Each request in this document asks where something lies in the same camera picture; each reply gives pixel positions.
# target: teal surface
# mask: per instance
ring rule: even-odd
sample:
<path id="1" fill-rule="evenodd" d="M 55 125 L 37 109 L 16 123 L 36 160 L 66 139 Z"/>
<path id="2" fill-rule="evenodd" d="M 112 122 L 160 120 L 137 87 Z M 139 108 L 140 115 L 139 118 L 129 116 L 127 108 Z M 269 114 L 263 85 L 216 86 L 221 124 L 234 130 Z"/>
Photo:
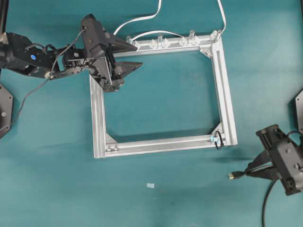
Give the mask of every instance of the teal surface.
<path id="1" fill-rule="evenodd" d="M 11 0 L 7 31 L 56 47 L 70 43 L 93 13 L 113 32 L 156 9 L 156 0 Z M 88 74 L 48 83 L 26 102 L 0 140 L 2 227 L 257 227 L 269 181 L 226 174 L 242 170 L 262 146 L 255 132 L 278 123 L 295 129 L 291 101 L 303 87 L 299 0 L 224 0 L 223 35 L 238 146 L 93 158 Z M 222 26 L 216 0 L 165 0 L 155 19 L 120 35 L 163 29 L 210 33 Z M 107 131 L 119 141 L 206 133 L 219 122 L 210 60 L 199 53 L 133 57 L 144 65 L 106 94 Z M 15 97 L 42 81 L 8 70 Z M 154 183 L 155 188 L 147 188 Z M 303 194 L 277 183 L 268 226 L 302 226 Z"/>

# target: black cable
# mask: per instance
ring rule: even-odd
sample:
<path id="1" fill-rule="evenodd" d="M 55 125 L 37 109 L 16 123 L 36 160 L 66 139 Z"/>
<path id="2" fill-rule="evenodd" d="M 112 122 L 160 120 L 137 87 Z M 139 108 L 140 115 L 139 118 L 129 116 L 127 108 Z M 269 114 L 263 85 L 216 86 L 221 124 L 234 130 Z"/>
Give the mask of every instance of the black cable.
<path id="1" fill-rule="evenodd" d="M 219 149 L 221 149 L 222 147 L 224 147 L 224 143 L 223 143 L 223 139 L 222 139 L 221 133 L 220 133 L 218 130 L 215 132 L 215 136 L 217 136 L 217 134 L 219 134 L 220 146 L 218 147 L 217 141 L 215 141 L 214 144 L 215 144 L 216 148 L 219 150 Z"/>
<path id="2" fill-rule="evenodd" d="M 30 48 L 33 48 L 34 46 L 40 46 L 40 47 L 42 48 L 43 53 L 46 54 L 46 52 L 45 52 L 45 47 L 44 47 L 43 45 L 37 44 L 37 43 L 32 43 L 32 44 L 26 46 L 24 49 L 25 49 L 25 50 L 29 50 Z"/>
<path id="3" fill-rule="evenodd" d="M 267 200 L 268 200 L 269 194 L 270 194 L 273 186 L 275 185 L 275 183 L 276 183 L 276 180 L 273 180 L 270 183 L 270 185 L 269 185 L 269 187 L 267 189 L 264 201 L 263 201 L 263 206 L 262 206 L 262 227 L 265 227 L 265 208 L 266 208 L 266 204 L 267 204 Z"/>
<path id="4" fill-rule="evenodd" d="M 0 131 L 2 131 L 3 129 L 5 129 L 6 127 L 9 127 L 10 125 L 14 124 L 14 123 L 17 121 L 17 119 L 18 119 L 18 117 L 20 116 L 20 113 L 21 113 L 21 111 L 22 111 L 22 109 L 23 109 L 25 100 L 26 100 L 32 93 L 34 93 L 35 91 L 37 91 L 37 90 L 39 90 L 40 88 L 42 88 L 50 79 L 52 79 L 53 69 L 54 69 L 54 67 L 55 67 L 55 65 L 56 65 L 56 63 L 57 63 L 57 61 L 58 61 L 58 59 L 60 58 L 60 56 L 61 56 L 62 54 L 64 54 L 68 49 L 70 49 L 70 47 L 73 46 L 73 45 L 75 44 L 75 42 L 77 42 L 77 40 L 79 39 L 79 36 L 80 36 L 80 35 L 82 34 L 82 32 L 84 32 L 84 31 L 85 31 L 85 30 L 81 30 L 81 31 L 79 32 L 79 34 L 77 35 L 76 39 L 75 39 L 70 45 L 68 45 L 68 46 L 67 46 L 67 47 L 66 47 L 66 48 L 57 56 L 57 58 L 56 58 L 55 61 L 53 62 L 52 70 L 51 70 L 51 72 L 50 72 L 49 77 L 48 77 L 42 84 L 40 84 L 39 86 L 37 86 L 35 89 L 31 90 L 30 92 L 28 92 L 28 93 L 24 96 L 24 98 L 23 98 L 23 100 L 22 100 L 22 103 L 21 103 L 21 107 L 20 107 L 19 110 L 18 110 L 18 113 L 17 113 L 17 115 L 16 115 L 15 120 L 14 120 L 13 122 L 11 122 L 11 123 L 9 123 L 9 124 L 3 126 L 3 127 L 0 129 Z"/>

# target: hexagonal base plate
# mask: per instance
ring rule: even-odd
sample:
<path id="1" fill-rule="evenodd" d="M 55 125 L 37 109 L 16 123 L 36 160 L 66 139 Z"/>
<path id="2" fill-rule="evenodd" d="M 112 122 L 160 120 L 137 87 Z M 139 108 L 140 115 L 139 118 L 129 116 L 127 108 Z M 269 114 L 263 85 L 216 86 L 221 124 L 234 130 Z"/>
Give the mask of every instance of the hexagonal base plate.
<path id="1" fill-rule="evenodd" d="M 13 99 L 11 93 L 0 84 L 0 129 L 11 123 L 13 110 Z M 0 131 L 0 139 L 10 130 L 10 126 Z"/>

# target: aluminum frame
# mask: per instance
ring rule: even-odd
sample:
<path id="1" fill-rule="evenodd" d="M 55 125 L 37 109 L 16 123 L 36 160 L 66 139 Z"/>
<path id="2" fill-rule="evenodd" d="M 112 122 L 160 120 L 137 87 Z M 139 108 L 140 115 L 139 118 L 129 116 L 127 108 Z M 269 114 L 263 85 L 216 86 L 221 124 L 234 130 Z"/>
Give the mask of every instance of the aluminum frame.
<path id="1" fill-rule="evenodd" d="M 102 87 L 89 77 L 91 92 L 91 112 L 93 128 L 94 158 L 115 157 L 133 154 L 156 153 L 163 151 L 212 148 L 219 141 L 216 131 L 221 133 L 225 146 L 237 145 L 237 134 L 232 110 L 227 70 L 224 58 L 221 32 L 210 35 L 134 41 L 138 50 L 117 53 L 115 57 L 148 55 L 170 52 L 200 51 L 212 60 L 217 100 L 221 123 L 209 135 L 178 137 L 160 140 L 143 140 L 119 143 L 106 133 L 104 94 Z"/>

